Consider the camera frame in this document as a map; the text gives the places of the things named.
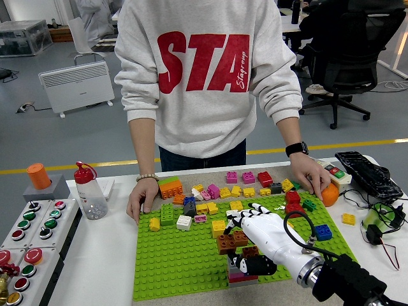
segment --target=wristwatch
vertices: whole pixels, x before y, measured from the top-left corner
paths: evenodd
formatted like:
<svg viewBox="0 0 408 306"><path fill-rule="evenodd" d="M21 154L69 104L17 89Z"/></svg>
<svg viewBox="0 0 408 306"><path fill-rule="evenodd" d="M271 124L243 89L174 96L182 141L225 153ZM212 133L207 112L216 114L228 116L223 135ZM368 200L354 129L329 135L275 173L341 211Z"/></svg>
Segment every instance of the wristwatch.
<svg viewBox="0 0 408 306"><path fill-rule="evenodd" d="M292 153L302 152L306 155L309 155L309 150L307 148L306 143L298 142L292 145L288 145L285 149L286 155L289 157Z"/></svg>

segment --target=white radiator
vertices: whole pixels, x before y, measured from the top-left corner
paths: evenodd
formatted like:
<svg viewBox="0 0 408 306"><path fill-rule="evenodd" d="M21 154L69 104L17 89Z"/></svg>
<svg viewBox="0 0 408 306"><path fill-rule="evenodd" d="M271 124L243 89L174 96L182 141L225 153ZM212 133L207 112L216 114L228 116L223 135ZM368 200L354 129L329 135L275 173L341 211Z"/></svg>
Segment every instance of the white radiator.
<svg viewBox="0 0 408 306"><path fill-rule="evenodd" d="M105 61L92 62L38 75L54 113L65 118L66 110L110 101L113 94L109 69Z"/></svg>

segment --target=beaded bracelet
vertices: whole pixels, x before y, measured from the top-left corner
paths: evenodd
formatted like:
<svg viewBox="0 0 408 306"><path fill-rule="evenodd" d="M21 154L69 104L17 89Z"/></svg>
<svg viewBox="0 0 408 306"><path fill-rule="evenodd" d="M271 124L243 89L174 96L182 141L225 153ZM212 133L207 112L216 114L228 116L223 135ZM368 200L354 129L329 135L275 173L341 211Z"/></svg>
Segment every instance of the beaded bracelet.
<svg viewBox="0 0 408 306"><path fill-rule="evenodd" d="M153 178L153 179L155 179L156 181L158 181L159 182L159 177L156 175L156 174L143 174L143 175L139 175L137 178L136 178L136 182L138 182L138 181L140 181L141 179L147 179L147 178L149 178L149 177L151 177L151 178Z"/></svg>

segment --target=floor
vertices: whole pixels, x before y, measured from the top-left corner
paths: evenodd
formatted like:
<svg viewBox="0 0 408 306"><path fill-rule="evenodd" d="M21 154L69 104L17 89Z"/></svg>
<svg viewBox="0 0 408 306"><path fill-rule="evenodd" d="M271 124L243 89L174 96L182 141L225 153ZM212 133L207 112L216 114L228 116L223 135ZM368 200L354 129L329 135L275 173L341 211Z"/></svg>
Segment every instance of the floor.
<svg viewBox="0 0 408 306"><path fill-rule="evenodd" d="M61 119L52 110L16 113L27 102L36 109L50 108L38 73L73 66L73 43L55 43L34 57L0 59L0 67L19 71L18 79L0 83L0 241L3 241L21 213L25 201L23 192L30 183L25 169L33 163L55 167L48 174L62 173L66 180L73 179L75 162L115 163L97 167L100 177L138 173L136 165L122 165L121 161L135 159L126 114L120 103L120 87L113 83L120 70L114 54L106 58L110 68L115 99L113 106L106 103L93 108L79 108L66 112ZM401 77L378 65L379 82L403 81ZM310 85L308 74L299 74L302 89ZM378 85L375 91L390 91ZM379 164L389 168L395 182L408 190L408 107L407 92L368 92L356 95L354 103L371 111L371 119L363 121L361 115L339 110L339 126L331 130L332 111L329 106L307 110L301 117L303 139L316 158L333 157L342 150L357 150L372 156ZM272 121L261 111L254 132L247 139L248 164L287 161L284 153L273 153L284 148L284 142ZM257 154L255 150L269 152ZM156 171L161 171L156 163Z"/></svg>

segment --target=black chair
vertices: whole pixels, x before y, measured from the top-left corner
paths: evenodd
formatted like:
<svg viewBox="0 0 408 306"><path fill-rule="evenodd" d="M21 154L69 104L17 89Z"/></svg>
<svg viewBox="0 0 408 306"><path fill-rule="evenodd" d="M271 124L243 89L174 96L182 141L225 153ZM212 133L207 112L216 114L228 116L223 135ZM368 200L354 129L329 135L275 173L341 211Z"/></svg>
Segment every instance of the black chair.
<svg viewBox="0 0 408 306"><path fill-rule="evenodd" d="M370 119L369 111L352 105L351 101L353 94L368 92L377 85L378 55L405 18L402 1L386 3L389 5L384 8L381 0L350 1L348 12L340 18L335 48L316 50L313 41L303 48L305 59L310 59L307 65L313 84L322 85L333 96L310 95L309 101L315 97L322 100L303 105L300 115L309 108L331 105L334 119L331 129L337 128L338 106L364 114L363 120Z"/></svg>

